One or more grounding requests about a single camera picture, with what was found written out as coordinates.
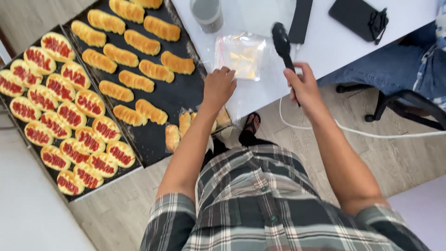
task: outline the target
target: wooden floor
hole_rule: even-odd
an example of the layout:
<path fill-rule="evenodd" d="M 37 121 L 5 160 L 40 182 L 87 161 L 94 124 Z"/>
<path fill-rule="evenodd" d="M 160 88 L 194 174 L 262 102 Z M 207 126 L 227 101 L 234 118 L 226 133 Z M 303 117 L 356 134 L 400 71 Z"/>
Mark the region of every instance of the wooden floor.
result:
<path fill-rule="evenodd" d="M 58 23 L 65 22 L 93 0 L 4 0 L 0 1 L 0 26 L 14 50 L 25 50 L 34 40 Z M 374 89 L 337 94 L 334 87 L 321 90 L 335 119 L 349 128 L 374 134 L 413 134 L 431 131 L 387 110 L 381 121 L 363 119 L 376 105 Z M 284 125 L 278 113 L 279 101 L 258 112 L 262 116 L 259 138 L 294 151 L 321 196 L 337 204 L 328 183 L 311 130 Z M 302 110 L 284 98 L 285 120 L 309 126 Z M 228 146 L 237 145 L 234 132 Z M 345 133 L 353 148 L 370 167 L 386 197 L 446 174 L 446 136 L 381 140 Z M 133 173 L 87 198 L 70 204 L 70 210 L 98 250 L 137 250 L 149 218 L 157 187 L 169 159 Z"/>

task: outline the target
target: smartphone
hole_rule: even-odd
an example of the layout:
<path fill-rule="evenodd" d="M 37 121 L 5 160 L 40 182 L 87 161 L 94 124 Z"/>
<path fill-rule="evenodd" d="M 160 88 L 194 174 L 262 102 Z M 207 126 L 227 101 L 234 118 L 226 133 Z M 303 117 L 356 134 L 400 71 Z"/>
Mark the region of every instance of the smartphone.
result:
<path fill-rule="evenodd" d="M 363 0 L 336 0 L 328 14 L 367 42 L 375 41 L 385 29 L 388 18 L 383 18 Z"/>

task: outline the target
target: black baking tray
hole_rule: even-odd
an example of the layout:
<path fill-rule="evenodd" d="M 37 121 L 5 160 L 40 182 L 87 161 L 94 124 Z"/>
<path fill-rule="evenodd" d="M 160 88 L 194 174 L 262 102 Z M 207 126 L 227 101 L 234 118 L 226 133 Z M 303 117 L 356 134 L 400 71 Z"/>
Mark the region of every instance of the black baking tray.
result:
<path fill-rule="evenodd" d="M 59 33 L 59 34 L 64 35 L 64 33 L 63 33 L 63 31 L 62 31 L 62 27 L 61 27 L 60 25 L 54 27 L 54 28 L 51 29 L 50 31 L 52 31 L 52 32 L 56 32 L 56 33 Z M 41 37 L 40 37 L 37 41 L 35 41 L 35 42 L 32 44 L 32 46 L 39 46 L 39 47 L 40 47 L 40 46 L 41 46 L 41 44 L 40 44 L 40 39 L 41 39 Z M 23 59 L 23 54 L 24 54 L 24 52 L 21 53 L 21 54 L 19 54 L 19 55 L 17 55 L 17 56 L 16 56 L 15 58 L 13 58 L 13 59 L 11 60 L 11 62 L 9 62 L 3 69 L 9 69 L 10 66 L 11 66 L 11 64 L 12 64 L 12 62 L 13 62 L 15 59 Z M 76 55 L 75 62 L 81 64 L 81 61 L 82 61 L 82 60 L 78 57 L 78 55 Z M 56 64 L 57 64 L 57 68 L 56 68 L 55 73 L 60 73 L 60 72 L 61 72 L 62 65 L 63 65 L 64 63 L 61 63 L 61 62 L 57 62 L 57 61 L 56 61 Z M 88 74 L 88 72 L 87 72 L 87 75 L 88 75 L 88 77 L 90 78 L 90 81 L 92 82 L 91 76 Z M 42 80 L 42 85 L 45 85 L 45 83 L 46 83 L 46 79 L 47 79 L 47 78 L 48 78 L 48 75 L 44 75 L 43 80 Z M 92 91 L 94 91 L 94 92 L 96 92 L 96 93 L 99 93 L 99 95 L 100 95 L 100 92 L 99 92 L 98 88 L 97 88 L 95 85 L 92 84 L 91 87 L 90 87 L 90 90 L 92 90 Z M 28 91 L 28 89 L 24 92 L 23 96 L 26 97 L 26 95 L 27 95 L 27 91 Z M 41 146 L 37 146 L 37 145 L 32 144 L 32 143 L 26 138 L 26 136 L 25 136 L 25 134 L 24 134 L 24 129 L 25 129 L 25 126 L 26 126 L 27 123 L 21 121 L 20 119 L 14 117 L 14 116 L 12 115 L 12 113 L 11 113 L 11 111 L 10 111 L 10 109 L 9 109 L 9 104 L 11 103 L 11 101 L 12 101 L 13 98 L 11 98 L 11 97 L 9 97 L 9 96 L 6 96 L 6 95 L 4 95 L 4 94 L 2 94 L 2 93 L 0 93 L 0 99 L 1 99 L 2 102 L 4 103 L 5 107 L 8 109 L 8 111 L 9 111 L 9 116 L 11 117 L 12 121 L 14 122 L 14 124 L 18 127 L 19 132 L 20 132 L 20 134 L 22 135 L 22 138 L 23 138 L 23 139 L 25 140 L 25 142 L 30 146 L 30 150 L 34 152 L 34 154 L 35 154 L 34 156 L 38 159 L 38 161 L 40 162 L 40 164 L 41 164 L 42 166 L 45 167 L 45 169 L 47 170 L 47 172 L 48 172 L 48 174 L 50 175 L 51 179 L 56 183 L 56 180 L 57 180 L 57 176 L 58 176 L 58 174 L 59 174 L 59 171 L 56 171 L 56 170 L 54 170 L 54 169 L 52 169 L 52 168 L 49 168 L 49 167 L 45 166 L 45 164 L 43 163 L 43 161 L 42 161 L 41 158 L 40 158 L 40 150 L 42 149 L 42 147 L 41 147 Z M 115 117 L 112 115 L 110 109 L 109 109 L 107 106 L 106 106 L 106 113 L 105 113 L 105 116 L 110 117 L 111 119 L 113 119 L 113 120 L 116 122 Z M 94 119 L 91 118 L 91 117 L 87 117 L 87 118 L 88 118 L 87 126 L 91 126 L 92 123 L 93 123 L 93 120 L 94 120 Z M 129 141 L 127 140 L 125 134 L 122 135 L 122 137 L 121 137 L 121 141 L 122 141 L 122 142 L 125 142 L 125 143 L 129 143 Z M 53 145 L 59 147 L 59 145 L 60 145 L 61 142 L 62 142 L 61 139 L 54 139 L 54 143 L 53 143 Z M 104 184 L 101 185 L 99 188 L 96 188 L 96 189 L 85 188 L 85 190 L 84 190 L 83 193 L 81 193 L 81 194 L 79 194 L 79 195 L 76 195 L 76 196 L 70 196 L 70 195 L 66 195 L 66 194 L 64 194 L 65 198 L 67 199 L 68 202 L 73 201 L 73 200 L 76 200 L 76 199 L 79 199 L 79 198 L 84 197 L 84 196 L 86 196 L 87 194 L 89 194 L 89 193 L 91 193 L 91 192 L 93 192 L 93 191 L 95 191 L 95 190 L 101 189 L 101 188 L 104 187 L 107 183 L 110 183 L 110 182 L 112 182 L 112 181 L 114 181 L 114 180 L 116 180 L 116 179 L 118 179 L 118 178 L 120 178 L 120 177 L 123 177 L 124 175 L 126 175 L 126 174 L 128 174 L 128 173 L 130 173 L 130 172 L 132 172 L 132 171 L 134 171 L 134 170 L 136 170 L 136 169 L 138 169 L 138 168 L 140 168 L 140 167 L 142 166 L 142 164 L 141 164 L 141 162 L 140 162 L 140 156 L 138 156 L 138 154 L 137 154 L 136 152 L 135 152 L 135 156 L 137 156 L 137 157 L 136 157 L 136 161 L 135 161 L 135 163 L 134 163 L 131 167 L 129 167 L 129 168 L 122 168 L 122 167 L 120 167 L 120 168 L 118 169 L 118 172 L 117 172 L 113 177 L 111 177 L 111 178 L 104 178 Z M 70 171 L 73 171 L 74 166 L 75 166 L 75 165 L 72 163 L 72 164 L 71 164 L 71 167 L 69 168 L 69 170 L 70 170 Z"/>
<path fill-rule="evenodd" d="M 102 48 L 88 46 L 84 41 L 82 41 L 74 33 L 72 33 L 70 28 L 71 23 L 74 20 L 79 20 L 86 23 L 87 25 L 90 25 L 87 19 L 87 14 L 88 11 L 91 9 L 100 9 L 106 13 L 117 16 L 110 9 L 108 0 L 99 0 L 94 2 L 76 17 L 63 25 L 63 29 L 68 34 L 69 39 L 72 41 L 73 44 L 76 45 L 76 47 L 79 48 L 79 51 L 77 51 L 79 55 L 81 55 L 82 52 L 88 48 L 94 49 L 95 51 L 103 54 Z M 111 109 L 117 105 L 125 105 L 129 108 L 135 109 L 136 101 L 138 99 L 145 99 L 168 114 L 168 123 L 178 125 L 178 116 L 181 108 L 197 111 L 197 106 L 201 104 L 203 100 L 204 79 L 207 75 L 207 72 L 204 66 L 202 64 L 199 64 L 199 56 L 188 33 L 182 25 L 182 22 L 175 7 L 173 6 L 173 3 L 170 0 L 163 1 L 163 5 L 157 10 L 145 9 L 145 11 L 146 16 L 151 15 L 154 17 L 158 17 L 168 23 L 176 24 L 181 29 L 180 40 L 177 42 L 168 42 L 146 31 L 143 24 L 137 24 L 120 17 L 125 22 L 126 29 L 133 29 L 143 34 L 144 36 L 151 39 L 156 39 L 161 43 L 161 51 L 157 56 L 150 56 L 136 50 L 125 42 L 123 35 L 115 34 L 112 32 L 105 32 L 96 28 L 94 29 L 104 32 L 107 35 L 107 43 L 114 44 L 121 49 L 125 49 L 135 53 L 140 61 L 143 59 L 147 59 L 154 63 L 161 64 L 161 53 L 169 50 L 179 57 L 192 58 L 195 62 L 195 71 L 191 75 L 175 73 L 175 80 L 170 84 L 164 81 L 153 79 L 153 81 L 155 82 L 155 90 L 152 93 L 147 93 L 137 89 L 131 89 L 135 96 L 135 99 L 132 102 L 122 102 L 105 95 L 104 99 L 106 99 L 107 104 L 110 105 Z M 87 64 L 85 64 L 85 68 L 90 72 L 94 80 L 93 84 L 96 85 L 98 85 L 101 80 L 108 80 L 125 87 L 125 85 L 120 83 L 118 79 L 118 74 L 122 70 L 128 70 L 141 76 L 145 76 L 138 67 L 133 68 L 120 64 L 118 64 L 118 68 L 113 74 L 95 69 Z M 126 128 L 127 132 L 129 133 L 129 138 L 133 141 L 136 150 L 142 157 L 142 163 L 144 167 L 155 164 L 158 161 L 171 155 L 171 153 L 166 151 L 165 147 L 165 125 L 158 125 L 149 121 L 145 126 L 133 127 L 119 119 L 118 121 L 120 125 Z"/>

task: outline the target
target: jeans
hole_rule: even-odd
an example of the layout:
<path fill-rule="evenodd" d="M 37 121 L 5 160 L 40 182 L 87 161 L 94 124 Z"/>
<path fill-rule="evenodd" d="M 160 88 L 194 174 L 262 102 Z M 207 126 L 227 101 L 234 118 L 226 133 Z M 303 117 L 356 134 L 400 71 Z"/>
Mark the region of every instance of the jeans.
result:
<path fill-rule="evenodd" d="M 386 95 L 413 90 L 429 100 L 446 96 L 446 52 L 435 49 L 414 87 L 423 55 L 436 44 L 435 23 L 409 34 L 399 45 L 384 46 L 318 80 L 318 86 L 356 82 Z"/>
<path fill-rule="evenodd" d="M 203 165 L 201 169 L 203 169 L 206 164 L 213 159 L 214 157 L 226 152 L 229 150 L 229 148 L 226 147 L 226 145 L 219 141 L 218 139 L 214 138 L 214 152 L 212 152 L 210 149 L 207 151 L 207 153 L 204 155 Z M 242 133 L 240 133 L 239 136 L 239 142 L 242 144 L 242 146 L 249 147 L 249 146 L 257 146 L 257 145 L 274 145 L 274 143 L 268 141 L 256 138 L 255 135 L 248 130 L 243 130 Z"/>

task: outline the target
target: golden bread roll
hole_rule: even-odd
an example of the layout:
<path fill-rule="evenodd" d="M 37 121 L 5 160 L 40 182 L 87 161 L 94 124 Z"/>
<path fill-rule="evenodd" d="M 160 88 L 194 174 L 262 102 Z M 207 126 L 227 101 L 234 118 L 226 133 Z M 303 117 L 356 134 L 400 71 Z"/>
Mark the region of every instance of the golden bread roll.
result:
<path fill-rule="evenodd" d="M 130 89 L 107 80 L 102 80 L 99 83 L 99 90 L 102 94 L 124 102 L 130 102 L 135 98 Z"/>
<path fill-rule="evenodd" d="M 42 114 L 40 122 L 54 138 L 66 139 L 71 137 L 71 128 L 66 125 L 55 112 L 46 112 Z"/>
<path fill-rule="evenodd" d="M 231 119 L 229 118 L 224 106 L 220 109 L 216 120 L 219 126 L 228 126 L 231 124 Z"/>
<path fill-rule="evenodd" d="M 26 123 L 38 120 L 42 115 L 42 112 L 25 97 L 14 98 L 9 108 L 14 117 Z"/>
<path fill-rule="evenodd" d="M 20 79 L 14 76 L 10 70 L 0 71 L 0 92 L 10 96 L 19 97 L 25 92 Z"/>
<path fill-rule="evenodd" d="M 60 152 L 74 164 L 87 163 L 90 155 L 83 151 L 83 146 L 75 138 L 67 138 L 60 143 Z"/>
<path fill-rule="evenodd" d="M 170 51 L 165 51 L 161 54 L 161 63 L 176 73 L 190 75 L 195 70 L 193 59 L 182 59 Z"/>
<path fill-rule="evenodd" d="M 180 143 L 180 131 L 176 125 L 168 125 L 165 129 L 166 147 L 170 152 L 175 152 Z"/>
<path fill-rule="evenodd" d="M 89 117 L 97 117 L 105 114 L 104 101 L 102 101 L 96 92 L 90 90 L 78 91 L 74 104 L 83 114 Z"/>
<path fill-rule="evenodd" d="M 60 71 L 62 77 L 76 89 L 88 89 L 91 82 L 84 68 L 76 62 L 66 62 Z"/>
<path fill-rule="evenodd" d="M 92 9 L 88 11 L 87 18 L 90 25 L 95 28 L 118 33 L 119 35 L 124 34 L 125 23 L 119 17 L 105 13 L 102 10 Z"/>
<path fill-rule="evenodd" d="M 25 50 L 23 58 L 37 73 L 48 75 L 56 70 L 56 61 L 42 47 L 29 47 Z"/>
<path fill-rule="evenodd" d="M 113 44 L 106 44 L 103 51 L 104 55 L 118 64 L 130 67 L 137 67 L 139 64 L 138 56 L 128 50 L 118 48 Z"/>
<path fill-rule="evenodd" d="M 142 24 L 144 20 L 144 9 L 134 3 L 125 0 L 110 0 L 108 2 L 110 9 L 118 16 Z"/>
<path fill-rule="evenodd" d="M 93 49 L 86 49 L 82 53 L 82 60 L 94 68 L 98 68 L 108 73 L 116 71 L 118 65 L 107 56 L 100 54 Z"/>
<path fill-rule="evenodd" d="M 55 146 L 44 146 L 40 150 L 40 158 L 47 167 L 56 171 L 68 170 L 71 166 L 71 161 Z"/>
<path fill-rule="evenodd" d="M 121 138 L 121 130 L 118 125 L 109 117 L 99 116 L 95 118 L 91 125 L 95 134 L 106 142 L 118 141 Z"/>
<path fill-rule="evenodd" d="M 133 48 L 148 55 L 158 55 L 161 50 L 161 44 L 155 39 L 150 39 L 137 31 L 128 29 L 124 32 L 125 42 Z"/>
<path fill-rule="evenodd" d="M 28 99 L 42 111 L 54 111 L 59 102 L 53 94 L 43 85 L 33 85 L 28 90 Z"/>
<path fill-rule="evenodd" d="M 89 164 L 80 163 L 74 166 L 74 176 L 86 188 L 95 189 L 104 184 L 104 178 L 91 168 Z"/>
<path fill-rule="evenodd" d="M 157 9 L 163 4 L 163 0 L 130 0 L 135 4 L 141 5 L 144 8 Z"/>
<path fill-rule="evenodd" d="M 116 116 L 116 118 L 132 126 L 145 126 L 147 124 L 147 118 L 145 118 L 141 113 L 130 109 L 127 106 L 115 106 L 113 108 L 113 114 Z"/>
<path fill-rule="evenodd" d="M 63 102 L 57 109 L 59 118 L 71 129 L 77 130 L 87 124 L 87 117 L 73 103 Z"/>
<path fill-rule="evenodd" d="M 155 88 L 155 83 L 152 80 L 127 70 L 121 71 L 118 77 L 121 83 L 133 89 L 153 92 Z"/>
<path fill-rule="evenodd" d="M 21 59 L 16 59 L 11 63 L 11 72 L 20 79 L 21 85 L 25 87 L 41 84 L 43 80 L 42 74 L 31 69 L 28 64 Z"/>
<path fill-rule="evenodd" d="M 60 102 L 73 101 L 76 90 L 62 75 L 53 73 L 46 79 L 46 88 Z"/>
<path fill-rule="evenodd" d="M 167 67 L 155 64 L 146 59 L 141 60 L 139 70 L 151 79 L 157 79 L 171 83 L 175 79 L 175 74 Z"/>
<path fill-rule="evenodd" d="M 192 123 L 192 121 L 194 121 L 196 116 L 197 116 L 197 113 L 191 113 L 190 114 L 190 121 L 191 121 L 191 123 Z M 212 129 L 211 129 L 211 134 L 213 134 L 216 129 L 217 129 L 217 121 L 214 121 L 214 124 L 212 125 Z"/>
<path fill-rule="evenodd" d="M 145 17 L 144 28 L 155 36 L 167 41 L 175 42 L 180 39 L 180 27 L 153 16 Z"/>
<path fill-rule="evenodd" d="M 102 177 L 113 177 L 118 171 L 118 165 L 114 158 L 103 152 L 95 152 L 90 155 L 88 165 Z"/>
<path fill-rule="evenodd" d="M 82 144 L 84 152 L 103 152 L 105 150 L 105 142 L 94 133 L 93 129 L 85 126 L 76 130 L 74 134 L 76 139 Z"/>
<path fill-rule="evenodd" d="M 141 113 L 144 117 L 159 125 L 164 125 L 164 123 L 167 121 L 167 113 L 159 108 L 156 108 L 145 99 L 138 100 L 135 104 L 135 108 L 136 111 Z"/>
<path fill-rule="evenodd" d="M 26 138 L 38 146 L 46 146 L 53 144 L 53 136 L 49 134 L 46 127 L 39 121 L 31 121 L 25 126 Z"/>
<path fill-rule="evenodd" d="M 66 37 L 55 32 L 48 32 L 40 40 L 42 48 L 56 61 L 73 61 L 76 57 Z"/>
<path fill-rule="evenodd" d="M 97 31 L 78 20 L 71 23 L 71 30 L 89 46 L 104 47 L 107 40 L 104 32 Z"/>
<path fill-rule="evenodd" d="M 189 130 L 190 127 L 190 122 L 191 122 L 191 117 L 190 117 L 190 113 L 189 112 L 185 112 L 183 114 L 180 115 L 179 117 L 180 120 L 180 133 L 181 133 L 181 138 L 184 137 L 184 135 L 186 135 L 187 130 Z"/>
<path fill-rule="evenodd" d="M 112 142 L 107 145 L 107 154 L 111 156 L 118 166 L 129 168 L 136 160 L 132 148 L 121 141 Z"/>
<path fill-rule="evenodd" d="M 60 171 L 57 176 L 57 187 L 67 195 L 79 195 L 85 189 L 82 182 L 74 176 L 74 173 L 68 170 Z"/>

